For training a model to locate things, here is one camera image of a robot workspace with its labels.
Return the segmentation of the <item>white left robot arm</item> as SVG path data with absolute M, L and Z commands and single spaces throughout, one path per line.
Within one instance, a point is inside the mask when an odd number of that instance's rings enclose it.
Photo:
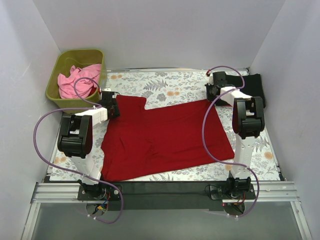
M 57 148 L 74 163 L 76 170 L 81 174 L 79 184 L 83 187 L 84 192 L 95 200 L 103 199 L 107 188 L 100 182 L 86 177 L 100 180 L 102 176 L 92 155 L 93 127 L 120 116 L 116 100 L 118 94 L 108 88 L 101 93 L 101 100 L 98 102 L 102 105 L 101 108 L 77 114 L 65 114 L 60 124 Z

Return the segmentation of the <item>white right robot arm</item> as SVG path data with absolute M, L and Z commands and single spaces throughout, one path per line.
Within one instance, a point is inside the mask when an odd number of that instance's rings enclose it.
M 250 166 L 256 139 L 265 128 L 263 99 L 250 96 L 228 84 L 225 72 L 206 73 L 207 100 L 222 100 L 232 106 L 232 129 L 235 133 L 235 153 L 224 193 L 237 199 L 250 191 Z

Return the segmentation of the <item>red t shirt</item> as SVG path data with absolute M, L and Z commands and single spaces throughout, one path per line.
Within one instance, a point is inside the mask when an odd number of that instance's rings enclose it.
M 144 97 L 116 98 L 101 144 L 101 174 L 108 182 L 225 161 L 234 157 L 215 108 L 207 100 L 145 109 Z

